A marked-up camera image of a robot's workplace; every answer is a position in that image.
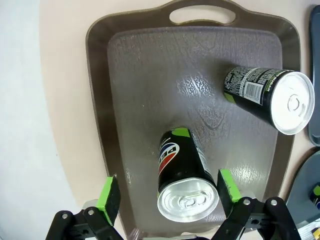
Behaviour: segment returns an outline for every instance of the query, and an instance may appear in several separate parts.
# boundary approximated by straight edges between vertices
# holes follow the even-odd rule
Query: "beige surface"
[[[168,0],[42,0],[39,40],[41,69],[50,123],[62,166],[79,206],[99,196],[106,170],[89,86],[85,37],[97,19],[147,9]],[[244,8],[281,16],[297,28],[301,71],[309,75],[308,20],[320,0],[236,0]],[[306,132],[295,136],[280,196],[287,194],[302,156],[313,145]]]

